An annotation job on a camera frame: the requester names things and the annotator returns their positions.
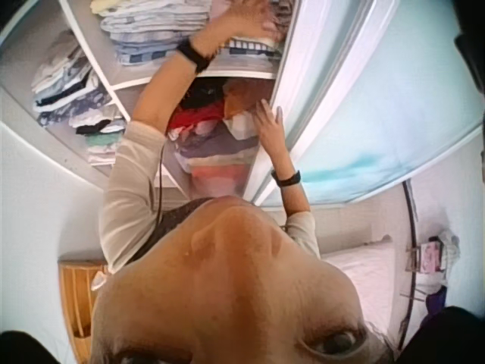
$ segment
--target cable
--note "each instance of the cable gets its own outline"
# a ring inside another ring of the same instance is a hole
[[[160,224],[160,217],[161,217],[161,194],[162,194],[162,188],[161,188],[161,161],[164,156],[164,147],[161,147],[160,151],[160,164],[158,166],[158,211],[157,211],[157,219],[155,220],[155,226]]]
[[[412,201],[412,191],[411,191],[411,180],[405,180],[402,182],[402,188],[404,189],[404,195],[406,198],[406,204],[408,205],[408,217],[409,217],[409,227],[411,229],[411,258],[414,259],[412,262],[412,266],[415,267],[416,262],[416,255],[413,254],[414,249],[418,247],[418,239],[416,237],[416,220],[415,220],[415,204]],[[416,289],[416,272],[413,270],[411,272],[411,292],[409,292],[409,303],[408,303],[408,311],[406,316],[402,320],[401,328],[402,333],[399,339],[398,350],[401,351],[404,347],[404,341],[406,339],[406,334],[408,333],[409,328],[409,321],[411,319],[412,314],[412,307],[415,301],[415,289]]]

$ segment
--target white bedsheet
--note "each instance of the white bedsheet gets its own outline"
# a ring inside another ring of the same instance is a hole
[[[394,244],[372,243],[325,254],[322,260],[341,269],[353,282],[366,322],[387,334],[394,294]]]

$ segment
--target hand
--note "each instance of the hand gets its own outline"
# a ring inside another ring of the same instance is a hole
[[[234,27],[236,36],[281,40],[269,0],[233,0],[223,17]]]
[[[258,131],[259,141],[271,160],[288,153],[285,145],[285,130],[283,129],[283,110],[277,108],[276,117],[266,100],[256,104],[254,114],[255,128]]]

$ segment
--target wardrobe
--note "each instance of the wardrobe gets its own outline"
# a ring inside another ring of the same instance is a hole
[[[27,0],[0,45],[2,121],[71,172],[106,186],[111,166],[90,166],[72,128],[42,129],[30,82],[55,37],[71,28],[127,121],[157,68],[117,62],[89,0]],[[483,99],[453,40],[451,2],[295,0],[280,62],[216,58],[199,77],[275,80],[286,145],[312,205],[373,196],[419,173],[480,132]],[[13,112],[11,104],[22,111]],[[162,186],[194,197],[190,176],[164,149]],[[240,196],[279,208],[271,161],[259,148]]]

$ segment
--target eye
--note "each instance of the eye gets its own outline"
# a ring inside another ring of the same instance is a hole
[[[352,350],[356,343],[355,335],[350,331],[345,331],[327,336],[312,345],[308,345],[308,347],[320,354],[339,355]]]

